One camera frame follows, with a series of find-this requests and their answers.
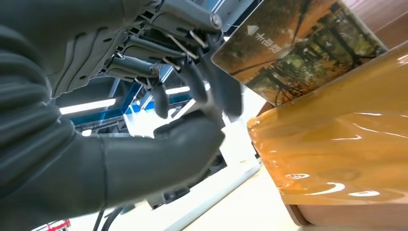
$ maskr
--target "fluorescent light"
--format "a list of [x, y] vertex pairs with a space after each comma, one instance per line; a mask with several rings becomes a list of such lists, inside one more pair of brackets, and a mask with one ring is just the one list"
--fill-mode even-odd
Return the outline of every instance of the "fluorescent light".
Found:
[[90, 135], [91, 135], [91, 133], [92, 133], [92, 130], [91, 130], [91, 129], [88, 129], [88, 130], [82, 131], [82, 135], [83, 135], [83, 136], [90, 136]]
[[86, 110], [92, 110], [96, 108], [101, 108], [101, 107], [109, 107], [114, 105], [116, 102], [116, 99], [108, 99], [108, 100], [102, 100], [102, 101], [96, 101], [92, 103], [84, 103], [84, 104], [79, 104], [79, 105], [74, 105], [74, 106], [69, 106], [69, 107], [62, 107], [60, 108], [60, 112], [62, 115], [69, 114], [69, 113], [75, 113], [75, 112], [82, 112]]
[[[205, 90], [211, 89], [211, 85], [209, 83], [205, 83], [204, 87], [205, 87]], [[176, 120], [182, 117], [190, 108], [194, 106], [195, 103], [196, 101], [194, 99], [191, 99], [184, 107], [182, 107], [180, 111], [178, 111], [178, 113], [173, 117], [173, 120]]]
[[190, 91], [190, 88], [189, 87], [181, 87], [181, 88], [167, 89], [166, 94], [171, 95], [171, 94], [177, 94], [177, 93], [182, 93], [182, 92], [186, 92], [186, 91]]

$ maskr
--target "black wire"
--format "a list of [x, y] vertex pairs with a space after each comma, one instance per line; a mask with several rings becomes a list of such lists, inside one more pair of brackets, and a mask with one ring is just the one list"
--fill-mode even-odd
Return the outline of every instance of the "black wire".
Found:
[[105, 223], [103, 224], [101, 231], [108, 231], [109, 230], [109, 227], [111, 227], [113, 221], [120, 214], [122, 209], [123, 209], [123, 207], [117, 207], [117, 208], [114, 209], [114, 211], [111, 214], [109, 214], [109, 217], [108, 217], [108, 219], [106, 219]]
[[98, 230], [99, 224], [101, 223], [102, 216], [103, 216], [103, 213], [104, 213], [104, 212], [105, 212], [105, 209], [101, 209], [101, 210], [99, 211], [98, 218], [96, 218], [96, 222], [95, 222], [95, 225], [93, 226], [93, 230], [92, 230], [92, 231], [97, 231], [97, 230]]

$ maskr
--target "bolt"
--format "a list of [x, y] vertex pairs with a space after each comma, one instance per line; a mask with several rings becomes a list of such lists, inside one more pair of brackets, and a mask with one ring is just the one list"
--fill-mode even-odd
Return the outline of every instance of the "bolt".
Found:
[[211, 24], [213, 25], [213, 27], [215, 28], [215, 29], [221, 29], [221, 26], [222, 26], [222, 20], [221, 20], [221, 18], [219, 17], [219, 15], [218, 14], [212, 14], [211, 16], [210, 16], [210, 21], [211, 21]]
[[115, 54], [114, 54], [114, 56], [116, 57], [116, 58], [118, 58], [118, 59], [124, 59], [125, 57], [121, 54], [121, 53], [119, 53], [119, 52], [116, 52]]
[[159, 69], [157, 68], [157, 66], [149, 66], [149, 71], [152, 74], [158, 74], [159, 73]]

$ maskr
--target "red object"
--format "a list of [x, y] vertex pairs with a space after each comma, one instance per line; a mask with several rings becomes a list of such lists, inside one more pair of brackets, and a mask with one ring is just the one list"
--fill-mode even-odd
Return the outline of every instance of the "red object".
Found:
[[47, 227], [48, 227], [47, 231], [57, 231], [59, 229], [68, 228], [70, 226], [71, 226], [71, 222], [69, 220], [65, 220], [64, 223], [62, 223], [61, 225], [55, 226], [55, 227], [51, 227], [49, 224], [47, 224]]

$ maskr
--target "shiny plastic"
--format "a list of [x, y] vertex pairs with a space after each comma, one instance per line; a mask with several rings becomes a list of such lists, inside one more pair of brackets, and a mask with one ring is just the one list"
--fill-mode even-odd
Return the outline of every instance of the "shiny plastic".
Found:
[[408, 42], [248, 123], [285, 204], [408, 203]]

